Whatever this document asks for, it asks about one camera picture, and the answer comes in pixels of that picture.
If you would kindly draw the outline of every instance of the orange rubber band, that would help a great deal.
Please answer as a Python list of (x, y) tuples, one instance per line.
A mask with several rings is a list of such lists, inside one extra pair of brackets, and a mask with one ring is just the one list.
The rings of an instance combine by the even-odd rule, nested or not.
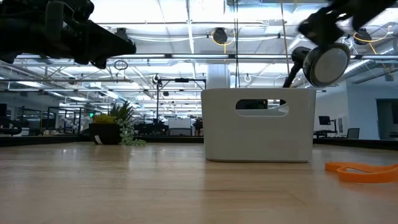
[[(355, 169), (366, 172), (348, 172), (347, 169)], [(327, 162), (325, 170), (335, 172), (341, 181), (357, 182), (365, 184), (381, 184), (398, 182), (398, 164), (391, 166), (371, 166), (355, 162)]]

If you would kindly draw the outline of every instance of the desk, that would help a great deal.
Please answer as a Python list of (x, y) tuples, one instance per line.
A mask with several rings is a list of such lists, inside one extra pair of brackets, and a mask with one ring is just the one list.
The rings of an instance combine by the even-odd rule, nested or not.
[(314, 131), (313, 135), (319, 138), (320, 136), (323, 136), (325, 138), (328, 137), (328, 134), (337, 134), (337, 131), (330, 131), (330, 130), (321, 130), (321, 131)]

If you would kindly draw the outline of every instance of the ceiling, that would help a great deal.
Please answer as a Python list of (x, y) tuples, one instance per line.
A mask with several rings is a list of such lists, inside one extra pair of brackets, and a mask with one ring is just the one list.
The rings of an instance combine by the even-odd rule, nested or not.
[[(315, 45), (300, 35), (297, 25), (326, 5), (321, 0), (291, 0), (284, 1), (283, 16), (280, 1), (244, 0), (239, 1), (238, 13), (229, 6), (230, 0), (92, 0), (95, 11), (90, 19), (107, 30), (114, 32), (116, 28), (127, 28), (129, 38), (137, 45), (138, 54), (235, 54), (238, 35), (239, 54), (276, 54), (285, 55), (298, 46), (314, 48)], [(238, 34), (234, 34), (234, 17), (239, 19)], [(391, 45), (398, 31), (395, 21), (398, 20), (398, 8), (384, 11), (377, 18), (365, 25), (372, 38), (382, 39), (374, 43), (376, 51), (386, 45)], [(347, 32), (349, 21), (339, 23)], [(220, 46), (214, 43), (211, 33), (216, 27), (224, 27), (231, 44)], [(345, 42), (353, 54), (374, 54), (369, 45), (353, 44), (352, 38)], [(125, 59), (129, 64), (126, 70), (115, 68), (115, 60), (108, 62), (107, 70), (98, 70), (92, 66), (80, 66), (71, 60), (51, 60), (51, 64), (40, 60), (17, 59), (14, 66), (25, 72), (0, 73), (3, 78), (31, 78), (57, 80), (44, 83), (46, 88), (66, 89), (112, 89), (119, 99), (139, 103), (142, 113), (153, 113), (145, 108), (152, 108), (156, 92), (139, 92), (142, 89), (154, 89), (152, 79), (160, 78), (206, 78), (209, 63), (226, 63), (231, 72), (232, 84), (235, 79), (236, 62), (234, 60), (174, 60), (174, 59)], [(372, 68), (373, 73), (383, 71), (380, 66)], [(277, 60), (242, 60), (239, 62), (239, 80), (241, 88), (280, 87), (287, 76), (288, 65), (285, 58)], [(348, 79), (355, 82), (361, 78), (374, 75), (368, 71), (359, 71)], [(68, 84), (71, 78), (98, 80), (97, 82)], [(131, 82), (118, 80), (128, 79)], [(358, 85), (396, 85), (384, 78), (375, 78)], [(163, 90), (185, 89), (186, 92), (170, 91), (169, 96), (160, 97), (164, 101), (164, 113), (167, 114), (200, 114), (199, 101), (201, 83), (170, 82)], [(32, 88), (15, 83), (11, 88)], [(74, 92), (56, 92), (62, 96), (76, 95)], [(89, 99), (92, 103), (103, 103), (108, 96), (99, 96), (96, 92), (79, 93), (80, 97)]]

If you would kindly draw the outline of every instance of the potted plant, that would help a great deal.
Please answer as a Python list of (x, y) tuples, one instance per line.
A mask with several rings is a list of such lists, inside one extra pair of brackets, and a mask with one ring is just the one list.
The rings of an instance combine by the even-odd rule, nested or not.
[(144, 141), (134, 140), (131, 118), (133, 108), (129, 102), (114, 105), (108, 115), (94, 116), (90, 124), (90, 138), (95, 144), (122, 144), (142, 146)]

